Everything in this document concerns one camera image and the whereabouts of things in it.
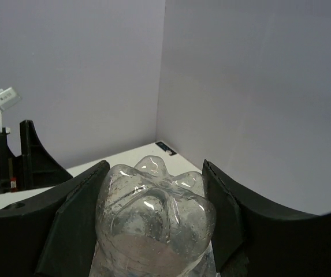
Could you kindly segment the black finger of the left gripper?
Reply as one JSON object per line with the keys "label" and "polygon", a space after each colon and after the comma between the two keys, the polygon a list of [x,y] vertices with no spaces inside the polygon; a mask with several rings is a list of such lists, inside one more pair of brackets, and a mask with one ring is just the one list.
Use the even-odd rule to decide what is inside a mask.
{"label": "black finger of the left gripper", "polygon": [[20,190],[56,186],[72,179],[72,175],[44,148],[32,121],[20,123],[20,140]]}

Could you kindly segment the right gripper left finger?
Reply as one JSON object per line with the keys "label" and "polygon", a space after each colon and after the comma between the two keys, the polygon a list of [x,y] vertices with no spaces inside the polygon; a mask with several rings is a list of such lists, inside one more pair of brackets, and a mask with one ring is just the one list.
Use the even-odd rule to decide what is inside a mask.
{"label": "right gripper left finger", "polygon": [[0,209],[0,276],[88,276],[103,160],[36,196]]}

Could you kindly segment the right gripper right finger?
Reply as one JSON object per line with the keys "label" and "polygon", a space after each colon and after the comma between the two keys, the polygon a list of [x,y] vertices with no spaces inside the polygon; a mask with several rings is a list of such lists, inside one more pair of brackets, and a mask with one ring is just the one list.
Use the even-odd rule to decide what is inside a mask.
{"label": "right gripper right finger", "polygon": [[216,210],[211,242],[221,276],[331,276],[331,212],[275,203],[208,160],[202,174]]}

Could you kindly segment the large clear bottle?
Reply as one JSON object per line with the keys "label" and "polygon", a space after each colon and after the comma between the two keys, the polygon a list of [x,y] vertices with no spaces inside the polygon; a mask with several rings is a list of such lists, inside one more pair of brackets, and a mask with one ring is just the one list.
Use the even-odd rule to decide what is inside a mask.
{"label": "large clear bottle", "polygon": [[96,202],[90,276],[217,276],[215,222],[201,173],[173,176],[158,156],[115,165]]}

